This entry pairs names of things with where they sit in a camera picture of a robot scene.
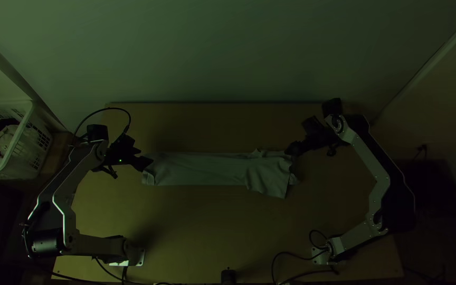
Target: wooden table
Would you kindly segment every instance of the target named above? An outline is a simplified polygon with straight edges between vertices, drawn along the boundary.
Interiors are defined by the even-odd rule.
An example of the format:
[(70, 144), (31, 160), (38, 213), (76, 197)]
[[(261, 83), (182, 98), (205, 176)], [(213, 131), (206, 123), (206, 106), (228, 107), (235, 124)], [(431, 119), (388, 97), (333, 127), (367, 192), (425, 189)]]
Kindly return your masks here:
[[(319, 104), (119, 103), (131, 113), (128, 135), (142, 153), (156, 151), (251, 152), (285, 149), (302, 140), (301, 122), (321, 118)], [(102, 124), (114, 140), (127, 118), (107, 111)], [(249, 192), (244, 186), (144, 186), (131, 166), (115, 167), (119, 178), (89, 173), (73, 202), (81, 233), (122, 234), (146, 245), (144, 266), (131, 267), (130, 281), (219, 283), (227, 267), (238, 282), (271, 282), (270, 263), (280, 251), (310, 257), (308, 232), (344, 233), (362, 221), (374, 180), (349, 148), (335, 157), (326, 149), (298, 161), (302, 182), (286, 199)], [(276, 280), (314, 270), (310, 261), (282, 256)], [(120, 276), (122, 268), (109, 270)], [(320, 273), (304, 281), (394, 278), (402, 268), (392, 236), (362, 249), (340, 275)], [(87, 256), (57, 258), (55, 272), (96, 281), (116, 281)]]

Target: metal bracket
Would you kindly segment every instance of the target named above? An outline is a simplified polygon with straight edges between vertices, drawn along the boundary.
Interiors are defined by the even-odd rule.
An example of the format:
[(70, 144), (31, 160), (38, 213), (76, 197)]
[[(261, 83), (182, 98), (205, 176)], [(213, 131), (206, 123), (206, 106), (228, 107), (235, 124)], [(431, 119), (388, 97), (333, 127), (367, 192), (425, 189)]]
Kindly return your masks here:
[(124, 243), (124, 252), (128, 257), (127, 260), (121, 262), (111, 262), (109, 266), (142, 266), (144, 265), (145, 249), (139, 246), (134, 246), (128, 242)]
[[(331, 246), (327, 245), (327, 247), (328, 247), (328, 251), (318, 255), (317, 257), (315, 257), (312, 260), (314, 262), (314, 265), (337, 265), (337, 262), (330, 260), (331, 257), (333, 257)], [(325, 249), (317, 248), (317, 247), (313, 246), (313, 247), (311, 247), (311, 254), (312, 254), (312, 256), (314, 256), (323, 250), (325, 250)]]

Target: cable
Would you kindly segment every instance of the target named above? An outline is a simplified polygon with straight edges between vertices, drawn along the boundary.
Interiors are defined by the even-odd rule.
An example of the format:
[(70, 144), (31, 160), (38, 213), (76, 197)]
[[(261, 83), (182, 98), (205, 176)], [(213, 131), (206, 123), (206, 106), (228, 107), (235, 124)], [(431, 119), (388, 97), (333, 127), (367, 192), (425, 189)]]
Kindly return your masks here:
[[(138, 283), (138, 282), (131, 282), (128, 280), (128, 278), (126, 277), (126, 273), (124, 272), (124, 269), (122, 270), (123, 272), (123, 278), (126, 277), (126, 279), (123, 279), (123, 278), (119, 278), (117, 276), (115, 276), (114, 274), (112, 274), (110, 271), (108, 271), (100, 262), (100, 260), (98, 258), (94, 258), (96, 260), (96, 262), (98, 263), (98, 265), (100, 265), (100, 267), (103, 269), (103, 271), (105, 271), (108, 275), (114, 277), (115, 279), (121, 281), (121, 282), (128, 282), (128, 283), (131, 283), (131, 284), (139, 284), (139, 285), (146, 285), (146, 284), (143, 284), (143, 283)], [(172, 283), (167, 283), (167, 282), (160, 282), (160, 283), (156, 283), (155, 285), (174, 285)]]
[(28, 227), (29, 226), (25, 226), (24, 227), (24, 230), (22, 231), (22, 237), (24, 239), (24, 245), (26, 246), (27, 256), (29, 256), (29, 258), (34, 262), (34, 264), (38, 268), (40, 268), (41, 270), (49, 273), (50, 275), (54, 275), (54, 276), (57, 276), (57, 277), (69, 279), (69, 280), (72, 280), (72, 281), (79, 281), (79, 282), (85, 282), (85, 283), (90, 283), (90, 284), (104, 285), (103, 283), (100, 283), (100, 282), (84, 280), (84, 279), (79, 279), (79, 278), (75, 278), (75, 277), (70, 277), (70, 276), (66, 276), (66, 275), (62, 275), (62, 274), (59, 274), (59, 273), (55, 273), (55, 272), (53, 272), (51, 270), (43, 268), (43, 266), (41, 264), (39, 264), (38, 261), (34, 258), (33, 253), (29, 251), (29, 247), (28, 247), (29, 244), (27, 243), (28, 242), (28, 240), (27, 240), (27, 228)]
[(270, 274), (271, 274), (271, 276), (272, 276), (272, 284), (277, 284), (277, 283), (276, 283), (276, 279), (274, 278), (274, 263), (276, 262), (277, 257), (279, 257), (280, 255), (282, 255), (282, 254), (287, 254), (287, 255), (290, 255), (290, 256), (292, 256), (292, 257), (294, 257), (294, 258), (298, 258), (298, 259), (301, 259), (301, 260), (313, 260), (313, 259), (315, 259), (316, 257), (322, 255), (322, 254), (325, 253), (325, 252), (328, 252), (328, 251), (327, 251), (327, 250), (323, 250), (323, 251), (321, 251), (320, 253), (318, 253), (318, 254), (316, 254), (316, 255), (313, 255), (313, 256), (310, 257), (310, 258), (304, 258), (304, 257), (301, 257), (301, 256), (296, 255), (296, 254), (294, 254), (294, 253), (292, 253), (292, 252), (289, 252), (289, 251), (281, 251), (281, 252), (279, 252), (278, 254), (276, 254), (276, 255), (274, 256), (274, 258), (272, 259), (272, 264), (270, 265)]
[(122, 276), (121, 276), (121, 285), (124, 285), (124, 279), (126, 278), (126, 274), (128, 274), (128, 267), (125, 266), (123, 269), (122, 269)]
[(307, 275), (311, 275), (311, 274), (315, 274), (315, 273), (325, 273), (325, 272), (334, 272), (335, 273), (336, 271), (333, 270), (333, 269), (308, 271), (308, 272), (305, 272), (305, 273), (301, 273), (299, 275), (295, 275), (295, 276), (293, 276), (291, 278), (288, 278), (288, 279), (282, 281), (281, 283), (279, 283), (279, 285), (288, 283), (290, 281), (295, 280), (296, 278), (300, 278), (300, 277), (303, 277), (303, 276), (307, 276)]
[(314, 244), (314, 242), (312, 241), (312, 237), (311, 237), (311, 234), (313, 234), (313, 233), (318, 233), (318, 234), (320, 234), (320, 235), (325, 239), (325, 241), (328, 241), (327, 237), (326, 237), (322, 232), (320, 232), (320, 231), (318, 231), (318, 230), (311, 230), (311, 231), (309, 232), (309, 241), (311, 242), (312, 246), (314, 246), (315, 248), (318, 248), (318, 249), (323, 249), (323, 250), (324, 250), (324, 249), (327, 249), (326, 246), (317, 246), (317, 245)]
[[(103, 269), (103, 271), (105, 271), (108, 275), (114, 277), (115, 279), (117, 279), (117, 280), (119, 280), (119, 281), (121, 281), (121, 282), (124, 282), (124, 279), (121, 279), (121, 278), (115, 276), (114, 274), (112, 274), (112, 272), (108, 271), (108, 270), (101, 264), (101, 262), (100, 262), (100, 260), (99, 260), (98, 258), (94, 258), (94, 260), (96, 260), (96, 262), (98, 263), (98, 265), (100, 265), (100, 267)], [(128, 281), (128, 279), (126, 279), (126, 282), (128, 282), (128, 283), (133, 283), (133, 284), (142, 284), (142, 283), (130, 282), (130, 281)]]
[(443, 277), (444, 278), (444, 275), (445, 275), (445, 268), (443, 268), (443, 272), (441, 272), (441, 274), (439, 274), (437, 277), (433, 278), (433, 277), (430, 277), (422, 272), (419, 272), (419, 271), (416, 271), (414, 269), (411, 269), (409, 267), (405, 267), (403, 266), (402, 268), (404, 268), (404, 270), (407, 270), (409, 272), (412, 272), (416, 275), (418, 275), (420, 278), (422, 278), (425, 282), (427, 282), (428, 284), (443, 284), (444, 282), (443, 281), (439, 281), (438, 278), (439, 277)]
[(89, 115), (87, 115), (87, 117), (85, 117), (82, 121), (80, 121), (80, 124), (77, 126), (77, 128), (75, 129), (75, 132), (73, 133), (73, 138), (71, 139), (71, 145), (73, 145), (73, 143), (75, 141), (75, 135), (77, 135), (77, 132), (79, 131), (79, 129), (82, 126), (82, 124), (87, 119), (89, 119), (91, 116), (93, 116), (94, 114), (97, 114), (99, 112), (103, 112), (103, 111), (106, 111), (106, 110), (120, 110), (120, 111), (125, 112), (128, 115), (128, 124), (124, 127), (124, 130), (122, 131), (122, 133), (125, 134), (129, 130), (129, 125), (131, 124), (131, 115), (129, 114), (128, 111), (126, 111), (123, 108), (117, 108), (117, 107), (108, 107), (108, 108), (99, 109), (98, 111), (94, 111), (94, 112), (90, 113)]

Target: white cloth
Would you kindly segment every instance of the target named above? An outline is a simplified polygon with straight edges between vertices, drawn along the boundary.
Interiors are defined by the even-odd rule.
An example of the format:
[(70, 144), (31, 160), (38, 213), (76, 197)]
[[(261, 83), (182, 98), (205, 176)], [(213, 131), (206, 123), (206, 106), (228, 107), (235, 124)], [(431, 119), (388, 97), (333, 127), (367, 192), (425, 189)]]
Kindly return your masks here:
[(145, 185), (245, 185), (272, 197), (285, 198), (288, 185), (298, 183), (291, 173), (291, 156), (283, 151), (252, 153), (153, 153), (143, 172)]

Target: white plastic basket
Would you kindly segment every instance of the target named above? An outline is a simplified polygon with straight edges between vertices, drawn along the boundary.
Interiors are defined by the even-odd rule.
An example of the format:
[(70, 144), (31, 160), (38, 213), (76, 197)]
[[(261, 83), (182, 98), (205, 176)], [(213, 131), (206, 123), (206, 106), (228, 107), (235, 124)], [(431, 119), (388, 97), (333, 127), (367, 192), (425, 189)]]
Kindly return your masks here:
[(0, 179), (32, 179), (43, 165), (52, 136), (31, 101), (0, 103), (0, 120), (20, 122), (0, 163)]

